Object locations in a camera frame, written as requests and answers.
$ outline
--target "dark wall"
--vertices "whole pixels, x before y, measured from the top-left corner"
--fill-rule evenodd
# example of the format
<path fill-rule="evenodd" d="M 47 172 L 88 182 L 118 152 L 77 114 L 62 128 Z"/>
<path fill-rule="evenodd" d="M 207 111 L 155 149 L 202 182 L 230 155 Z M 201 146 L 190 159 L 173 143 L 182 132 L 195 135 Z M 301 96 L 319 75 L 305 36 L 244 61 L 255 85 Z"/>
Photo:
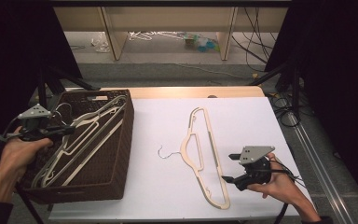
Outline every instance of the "dark wall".
<path fill-rule="evenodd" d="M 314 17 L 322 1 L 293 0 L 295 4 L 289 7 L 286 12 L 277 41 L 266 64 L 266 72 L 286 63 L 295 50 L 295 46 L 301 45 L 300 39 L 304 35 L 307 38 L 312 38 L 309 35 L 310 25 L 314 23 Z"/>
<path fill-rule="evenodd" d="M 29 108 L 45 65 L 81 77 L 53 9 L 0 1 L 0 133 Z"/>
<path fill-rule="evenodd" d="M 305 88 L 358 184 L 358 1 L 329 2 L 316 47 L 308 53 Z"/>

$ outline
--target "white tabletop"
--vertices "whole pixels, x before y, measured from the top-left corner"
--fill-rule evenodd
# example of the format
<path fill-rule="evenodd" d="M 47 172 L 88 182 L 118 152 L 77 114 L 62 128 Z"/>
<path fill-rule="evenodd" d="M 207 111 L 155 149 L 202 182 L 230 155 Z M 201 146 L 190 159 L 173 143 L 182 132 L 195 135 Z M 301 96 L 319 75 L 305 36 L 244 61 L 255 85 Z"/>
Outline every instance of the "white tabletop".
<path fill-rule="evenodd" d="M 243 175 L 243 167 L 228 155 L 241 153 L 245 146 L 274 146 L 276 156 L 294 175 L 299 175 L 268 98 L 133 99 L 133 105 L 135 120 L 123 199 L 55 204 L 50 219 L 98 222 L 240 220 L 276 217 L 280 213 L 281 202 L 271 197 L 263 199 L 260 193 L 250 190 L 239 191 L 231 184 L 227 184 L 230 207 L 227 210 L 215 208 L 205 200 L 193 170 L 180 154 L 172 154 L 168 159 L 158 155 L 161 147 L 162 156 L 180 150 L 191 111 L 204 107 L 209 113 L 223 175 Z M 195 122 L 202 126 L 203 119 L 198 114 L 197 117 Z M 211 150 L 205 147 L 201 150 L 205 162 L 201 176 L 213 198 L 222 201 L 217 172 L 213 164 L 208 163 L 213 157 Z M 193 149 L 187 152 L 196 158 Z M 310 198 L 306 189 L 300 189 Z M 298 216 L 298 213 L 289 206 L 286 215 Z"/>

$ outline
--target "black cable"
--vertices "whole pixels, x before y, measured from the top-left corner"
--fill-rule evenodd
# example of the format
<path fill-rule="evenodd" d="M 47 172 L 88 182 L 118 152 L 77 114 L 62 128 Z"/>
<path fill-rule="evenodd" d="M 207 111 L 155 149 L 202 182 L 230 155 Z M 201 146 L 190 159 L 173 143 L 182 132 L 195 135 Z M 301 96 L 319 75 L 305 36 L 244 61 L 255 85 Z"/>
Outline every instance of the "black cable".
<path fill-rule="evenodd" d="M 280 101 L 284 101 L 284 104 L 281 106 L 277 105 L 277 103 Z M 285 127 L 293 128 L 293 127 L 296 127 L 300 123 L 301 118 L 299 115 L 294 113 L 294 109 L 292 106 L 289 105 L 288 99 L 278 98 L 277 100 L 274 101 L 273 96 L 271 96 L 271 99 L 269 100 L 269 102 L 271 103 L 271 106 L 273 108 L 277 108 L 277 109 L 274 109 L 274 113 L 275 113 L 275 116 L 277 117 L 277 119 L 281 122 L 281 125 L 283 125 Z M 288 117 L 289 113 L 293 114 L 296 117 L 296 123 L 288 124 L 287 122 L 283 121 L 284 118 Z"/>
<path fill-rule="evenodd" d="M 275 38 L 275 36 L 272 33 L 269 33 L 272 36 L 272 39 L 274 39 L 275 42 L 277 42 L 277 39 Z"/>
<path fill-rule="evenodd" d="M 13 125 L 13 123 L 16 121 L 17 117 L 14 118 L 8 125 L 7 127 L 5 128 L 4 132 L 0 135 L 0 141 L 3 140 L 3 138 L 7 138 L 7 132 L 8 130 L 10 129 L 10 127 Z"/>
<path fill-rule="evenodd" d="M 252 54 L 252 56 L 254 56 L 255 58 L 257 58 L 258 60 L 260 60 L 261 62 L 263 63 L 267 63 L 267 61 L 265 61 L 264 59 L 260 58 L 259 56 L 257 56 L 255 53 L 251 52 L 249 50 L 249 47 L 248 49 L 246 49 L 242 44 L 240 44 L 234 37 L 234 35 L 232 36 L 232 39 L 240 46 L 241 49 L 245 50 L 247 53 L 250 53 Z"/>
<path fill-rule="evenodd" d="M 282 218 L 284 217 L 284 214 L 286 213 L 287 207 L 289 206 L 288 203 L 284 203 L 282 210 L 280 212 L 280 214 L 275 218 L 275 222 L 274 224 L 279 224 L 281 223 Z"/>
<path fill-rule="evenodd" d="M 249 64 L 249 62 L 248 62 L 248 53 L 247 53 L 247 52 L 250 52 L 250 50 L 249 50 L 249 47 L 250 47 L 250 46 L 251 46 L 251 42 L 249 42 L 249 43 L 248 43 L 248 47 L 246 47 L 246 54 L 245 54 L 246 64 L 248 65 L 249 68 L 255 70 L 256 72 L 263 72 L 263 71 L 261 71 L 261 70 L 258 70 L 258 69 L 253 68 L 253 67 Z M 267 61 L 262 60 L 260 57 L 257 56 L 257 58 L 258 58 L 259 60 L 261 60 L 262 62 L 267 63 Z"/>
<path fill-rule="evenodd" d="M 256 44 L 256 45 L 259 45 L 259 46 L 262 46 L 262 47 L 265 47 L 265 48 L 268 48 L 268 49 L 273 49 L 273 47 L 270 47 L 270 46 L 267 46 L 267 45 L 263 45 L 263 44 L 260 44 L 260 43 L 255 42 L 254 40 L 251 40 L 251 39 L 245 34 L 245 32 L 242 32 L 242 34 L 243 34 L 243 36 L 244 36 L 247 40 L 251 41 L 252 44 Z"/>
<path fill-rule="evenodd" d="M 245 9 L 246 16 L 248 17 L 248 20 L 251 23 L 251 26 L 252 26 L 252 29 L 253 29 L 251 40 L 253 39 L 253 34 L 255 34 L 257 36 L 258 40 L 260 41 L 260 43 L 262 45 L 263 53 L 266 56 L 266 59 L 268 60 L 269 59 L 269 54 L 267 53 L 266 48 L 264 48 L 264 44 L 263 44 L 263 41 L 261 39 L 261 34 L 260 34 L 260 26 L 258 24 L 258 10 L 259 10 L 259 8 L 258 7 L 255 8 L 255 24 L 253 24 L 252 19 L 249 16 L 249 13 L 248 13 L 246 7 L 244 9 Z"/>
<path fill-rule="evenodd" d="M 284 172 L 276 172 L 276 170 L 271 170 L 274 171 L 273 173 L 286 173 L 287 175 L 290 176 L 291 179 L 295 179 L 296 177 L 293 175 L 292 171 L 290 171 L 289 168 L 287 168 L 287 166 L 285 166 L 284 164 L 282 164 L 281 162 L 278 161 L 269 161 L 269 162 L 275 162 L 280 164 L 280 166 L 283 168 Z"/>
<path fill-rule="evenodd" d="M 261 33 L 260 33 L 260 25 L 258 23 L 258 12 L 259 12 L 259 7 L 255 8 L 255 27 L 257 27 L 257 29 L 255 29 L 256 31 L 256 36 L 258 37 L 258 40 L 261 43 L 262 49 L 264 51 L 264 55 L 266 56 L 266 59 L 269 59 L 269 53 L 267 52 L 265 45 L 263 44 L 263 40 L 261 38 Z"/>
<path fill-rule="evenodd" d="M 303 92 L 303 90 L 300 89 L 300 92 L 303 93 L 303 96 L 307 97 L 305 92 Z M 310 103 L 304 99 L 304 97 L 299 97 L 299 101 L 300 103 L 302 103 L 301 105 L 298 106 L 298 109 L 301 109 L 301 108 L 310 108 Z M 315 115 L 313 114 L 312 111 L 310 111 L 309 113 L 306 113 L 302 110 L 298 110 L 299 113 L 303 114 L 303 115 L 306 115 L 306 116 L 309 116 L 309 117 L 315 117 Z"/>

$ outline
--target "basket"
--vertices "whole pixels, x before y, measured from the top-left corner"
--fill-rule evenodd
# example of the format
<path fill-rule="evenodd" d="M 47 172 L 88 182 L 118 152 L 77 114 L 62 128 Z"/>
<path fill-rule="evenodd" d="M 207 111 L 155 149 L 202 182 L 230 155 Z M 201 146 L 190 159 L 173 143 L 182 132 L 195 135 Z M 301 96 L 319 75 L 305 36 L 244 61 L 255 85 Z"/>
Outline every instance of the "basket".
<path fill-rule="evenodd" d="M 53 148 L 37 153 L 32 167 L 27 169 L 21 180 L 21 188 L 32 201 L 46 204 L 122 199 L 130 160 L 134 119 L 130 92 L 64 92 L 55 106 L 56 111 L 53 110 L 54 116 L 49 125 L 70 124 L 85 114 L 107 107 L 107 104 L 118 96 L 121 96 L 121 99 L 115 107 L 121 108 L 121 111 L 115 113 L 104 110 L 104 116 L 97 118 L 98 124 L 95 121 L 85 122 L 86 124 L 76 127 L 75 133 L 68 137 L 67 146 L 77 147 L 77 150 L 70 155 L 61 156 L 52 175 L 56 178 L 48 186 L 35 186 L 34 179 L 37 174 L 43 174 L 41 171 L 46 168 L 44 166 L 48 160 L 56 158 L 54 155 L 60 151 L 63 140 L 55 142 Z M 94 135 L 86 137 L 87 130 L 93 130 Z M 81 163 L 85 165 L 63 186 Z"/>

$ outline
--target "hanger hook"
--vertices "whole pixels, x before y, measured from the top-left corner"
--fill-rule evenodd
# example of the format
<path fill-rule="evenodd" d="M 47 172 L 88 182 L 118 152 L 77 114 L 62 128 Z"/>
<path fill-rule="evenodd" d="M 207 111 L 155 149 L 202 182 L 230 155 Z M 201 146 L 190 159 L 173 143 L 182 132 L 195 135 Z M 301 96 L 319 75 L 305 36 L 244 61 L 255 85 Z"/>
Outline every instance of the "hanger hook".
<path fill-rule="evenodd" d="M 163 156 L 161 156 L 161 154 L 159 154 L 159 152 L 160 152 L 161 150 L 162 150 L 162 146 L 161 146 L 161 147 L 159 148 L 159 150 L 158 150 L 158 155 L 159 155 L 159 157 L 162 158 L 162 159 L 168 159 L 172 154 L 177 154 L 177 153 L 180 154 L 180 152 L 177 151 L 177 152 L 171 153 L 170 155 L 168 155 L 168 156 L 166 156 L 166 157 L 163 157 Z"/>
<path fill-rule="evenodd" d="M 58 109 L 59 109 L 61 106 L 63 106 L 63 105 L 68 105 L 68 106 L 69 106 L 69 117 L 70 117 L 70 119 L 71 119 L 71 122 L 73 122 L 73 121 L 74 121 L 74 118 L 73 118 L 73 116 L 72 116 L 72 106 L 71 106 L 70 104 L 68 104 L 68 103 L 61 103 L 60 105 L 57 105 L 57 107 L 56 107 L 55 110 L 54 110 L 54 113 L 57 113 L 57 114 L 60 116 L 60 118 L 61 118 L 61 123 L 63 123 L 64 125 L 67 125 L 66 122 L 64 122 L 64 121 L 62 120 L 62 114 L 58 111 Z"/>

